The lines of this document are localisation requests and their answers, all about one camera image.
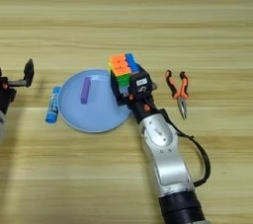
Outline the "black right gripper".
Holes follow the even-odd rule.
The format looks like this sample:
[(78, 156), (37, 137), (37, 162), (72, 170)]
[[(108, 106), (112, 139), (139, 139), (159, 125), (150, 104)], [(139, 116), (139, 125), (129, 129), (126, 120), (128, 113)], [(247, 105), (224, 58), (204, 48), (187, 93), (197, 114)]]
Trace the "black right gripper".
[[(138, 72), (149, 74), (140, 64), (137, 63)], [(128, 85), (120, 87), (114, 72), (111, 72), (111, 89), (119, 106), (127, 106), (132, 111), (137, 123), (154, 114), (161, 114), (166, 117), (166, 110), (159, 109), (154, 104), (152, 91), (156, 89), (154, 83), (141, 86)]]

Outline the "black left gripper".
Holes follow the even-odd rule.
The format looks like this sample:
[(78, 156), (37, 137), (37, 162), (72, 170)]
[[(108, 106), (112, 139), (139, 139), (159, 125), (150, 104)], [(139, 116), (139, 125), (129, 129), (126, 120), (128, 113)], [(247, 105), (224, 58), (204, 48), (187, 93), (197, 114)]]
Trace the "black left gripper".
[(2, 75), (0, 69), (0, 112), (7, 113), (11, 103), (14, 102), (16, 97), (17, 87), (30, 87), (34, 79), (34, 62), (30, 59), (24, 69), (24, 78), (21, 80), (10, 81), (6, 76)]

